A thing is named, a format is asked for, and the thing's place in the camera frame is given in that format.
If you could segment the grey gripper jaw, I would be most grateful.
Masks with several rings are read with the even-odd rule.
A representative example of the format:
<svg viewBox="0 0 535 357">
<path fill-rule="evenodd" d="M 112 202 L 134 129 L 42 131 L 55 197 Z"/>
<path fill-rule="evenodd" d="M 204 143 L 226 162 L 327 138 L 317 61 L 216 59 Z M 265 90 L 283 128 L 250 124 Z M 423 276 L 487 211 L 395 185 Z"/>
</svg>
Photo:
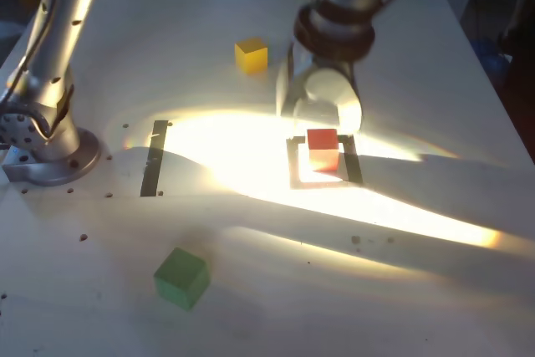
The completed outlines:
<svg viewBox="0 0 535 357">
<path fill-rule="evenodd" d="M 288 46 L 276 80 L 276 112 L 294 117 L 298 103 L 308 98 L 306 82 L 313 67 L 313 55 L 297 40 Z"/>
<path fill-rule="evenodd" d="M 335 127 L 343 134 L 360 130 L 363 113 L 352 84 L 334 69 L 319 69 L 307 78 L 302 101 L 302 119 Z"/>
</svg>

